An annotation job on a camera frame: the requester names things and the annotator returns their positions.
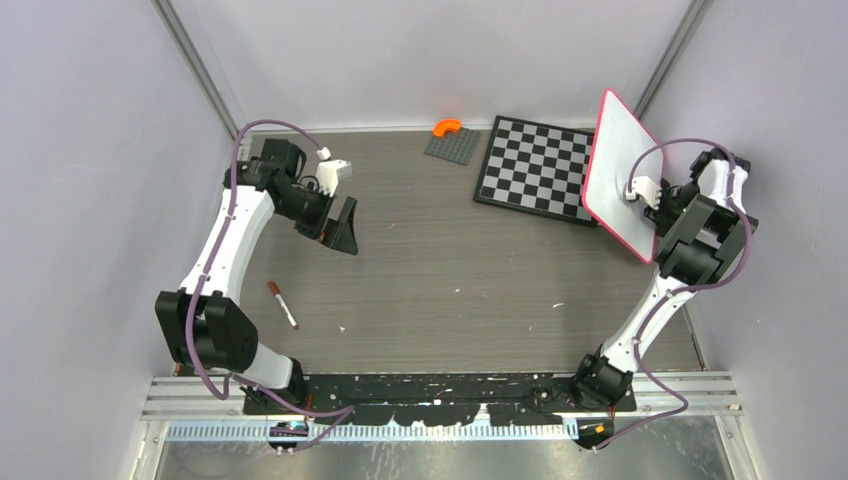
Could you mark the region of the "white marker pen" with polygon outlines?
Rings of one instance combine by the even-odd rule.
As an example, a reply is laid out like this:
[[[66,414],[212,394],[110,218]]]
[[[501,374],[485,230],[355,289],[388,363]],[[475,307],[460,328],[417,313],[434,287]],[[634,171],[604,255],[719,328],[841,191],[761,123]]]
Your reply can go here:
[[[282,297],[282,295],[281,295],[281,294],[279,294],[279,293],[277,293],[277,294],[275,294],[275,295],[274,295],[274,297],[275,297],[276,301],[278,302],[278,304],[280,305],[281,309],[283,310],[283,312],[284,312],[284,314],[285,314],[285,317],[286,317],[287,321],[289,322],[289,324],[292,326],[292,328],[293,328],[294,330],[298,330],[298,329],[299,329],[299,324],[298,324],[298,322],[296,321],[296,319],[294,318],[294,316],[293,316],[293,314],[292,314],[291,310],[289,309],[289,307],[288,307],[288,305],[286,304],[286,302],[285,302],[284,298]]]

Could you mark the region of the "pink framed whiteboard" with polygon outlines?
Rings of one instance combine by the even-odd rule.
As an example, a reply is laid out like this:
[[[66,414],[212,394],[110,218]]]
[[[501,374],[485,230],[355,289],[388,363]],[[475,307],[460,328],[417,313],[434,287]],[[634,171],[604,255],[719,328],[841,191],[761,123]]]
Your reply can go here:
[[[651,193],[659,190],[664,152],[631,109],[612,89],[603,92],[581,200],[591,217],[641,262],[650,263],[655,225],[643,215],[658,204],[628,191],[641,178]]]

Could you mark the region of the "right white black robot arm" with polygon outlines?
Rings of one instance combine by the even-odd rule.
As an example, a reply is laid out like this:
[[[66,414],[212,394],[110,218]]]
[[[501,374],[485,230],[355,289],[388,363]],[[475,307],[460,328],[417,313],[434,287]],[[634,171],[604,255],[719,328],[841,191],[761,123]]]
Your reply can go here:
[[[632,175],[627,202],[641,201],[655,269],[622,327],[579,363],[569,397],[581,410],[612,409],[647,370],[645,355],[671,318],[698,292],[734,279],[744,266],[758,219],[743,207],[750,161],[718,146],[701,152],[687,183]]]

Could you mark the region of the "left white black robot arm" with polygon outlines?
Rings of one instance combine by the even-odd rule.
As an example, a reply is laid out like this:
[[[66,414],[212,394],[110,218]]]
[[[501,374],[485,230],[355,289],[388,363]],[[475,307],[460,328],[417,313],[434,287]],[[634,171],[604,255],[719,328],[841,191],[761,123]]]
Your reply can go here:
[[[200,257],[174,291],[162,291],[155,314],[173,361],[195,372],[222,371],[249,383],[251,393],[284,414],[307,398],[300,362],[263,345],[240,308],[248,264],[262,231],[275,216],[300,235],[332,250],[357,255],[353,222],[357,201],[346,198],[337,218],[330,210],[350,162],[318,150],[311,176],[306,154],[284,139],[264,142],[258,156],[238,159],[224,174],[220,210]]]

